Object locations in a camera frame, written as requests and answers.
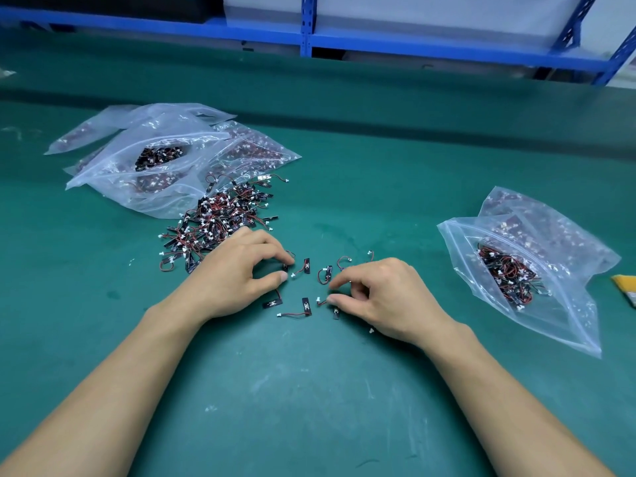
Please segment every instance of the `forearm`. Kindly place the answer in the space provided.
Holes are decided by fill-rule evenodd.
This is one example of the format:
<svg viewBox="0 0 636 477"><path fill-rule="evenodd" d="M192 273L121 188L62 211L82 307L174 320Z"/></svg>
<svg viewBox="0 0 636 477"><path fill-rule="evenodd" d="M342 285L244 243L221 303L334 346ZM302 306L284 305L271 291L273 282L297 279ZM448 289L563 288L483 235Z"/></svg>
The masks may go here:
<svg viewBox="0 0 636 477"><path fill-rule="evenodd" d="M456 324L426 348L500 476L612 473L534 396Z"/></svg>
<svg viewBox="0 0 636 477"><path fill-rule="evenodd" d="M197 328L151 308L117 349L0 465L0 477L119 477Z"/></svg>

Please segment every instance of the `yellow object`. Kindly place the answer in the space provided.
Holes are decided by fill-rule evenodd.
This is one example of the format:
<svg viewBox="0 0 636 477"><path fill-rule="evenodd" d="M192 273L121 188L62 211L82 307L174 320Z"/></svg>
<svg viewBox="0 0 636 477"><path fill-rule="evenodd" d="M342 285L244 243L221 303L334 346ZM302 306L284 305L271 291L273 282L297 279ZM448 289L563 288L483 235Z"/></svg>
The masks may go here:
<svg viewBox="0 0 636 477"><path fill-rule="evenodd" d="M636 308L636 276L616 275L612 276L612 280L614 280L618 289L624 292L632 306Z"/></svg>

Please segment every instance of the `green workbench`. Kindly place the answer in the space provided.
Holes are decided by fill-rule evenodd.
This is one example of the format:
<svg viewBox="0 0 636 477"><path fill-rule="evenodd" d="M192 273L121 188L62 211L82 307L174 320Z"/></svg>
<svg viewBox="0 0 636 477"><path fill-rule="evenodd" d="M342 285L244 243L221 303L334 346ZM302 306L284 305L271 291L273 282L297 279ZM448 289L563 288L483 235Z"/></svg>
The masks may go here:
<svg viewBox="0 0 636 477"><path fill-rule="evenodd" d="M418 351L359 320L299 311L343 254L412 264L442 306L612 470L636 468L636 312L609 280L603 359L522 328L473 297L436 224L473 216L495 186L544 201L636 272L636 91L83 35L4 31L0 67L0 458L186 277L158 269L169 221L88 186L64 191L87 151L48 144L112 103L201 102L303 156L280 171L274 234L311 275L284 305L211 322L150 425L134 476L481 476L493 470Z"/></svg>

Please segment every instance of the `hand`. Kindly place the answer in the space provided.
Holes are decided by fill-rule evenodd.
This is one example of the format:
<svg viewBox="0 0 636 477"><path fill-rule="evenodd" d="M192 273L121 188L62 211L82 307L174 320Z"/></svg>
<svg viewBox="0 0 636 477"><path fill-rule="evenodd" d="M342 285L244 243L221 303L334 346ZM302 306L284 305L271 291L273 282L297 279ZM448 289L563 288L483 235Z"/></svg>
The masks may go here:
<svg viewBox="0 0 636 477"><path fill-rule="evenodd" d="M269 233L241 228L205 256L192 274L162 303L168 313L185 314L202 325L210 318L236 313L266 292L278 288L287 273L276 271L254 279L254 266L274 257L294 264L294 258Z"/></svg>
<svg viewBox="0 0 636 477"><path fill-rule="evenodd" d="M412 266L394 257L349 266L329 285L338 289L351 281L351 296L330 294L327 301L358 316L388 337L427 350L438 329L455 324Z"/></svg>

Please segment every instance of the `left hand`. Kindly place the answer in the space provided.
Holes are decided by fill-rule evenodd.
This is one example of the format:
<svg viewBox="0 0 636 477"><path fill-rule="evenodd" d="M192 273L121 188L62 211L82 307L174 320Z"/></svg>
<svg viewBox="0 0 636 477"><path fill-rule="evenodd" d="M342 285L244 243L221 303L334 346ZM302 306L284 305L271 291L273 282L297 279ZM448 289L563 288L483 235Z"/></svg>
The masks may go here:
<svg viewBox="0 0 636 477"><path fill-rule="evenodd" d="M172 315L186 315L199 326L211 318L241 311L287 280L288 274L284 271L254 279L254 266L272 257L281 263L294 264L294 258L268 232L243 227L205 256L159 306Z"/></svg>

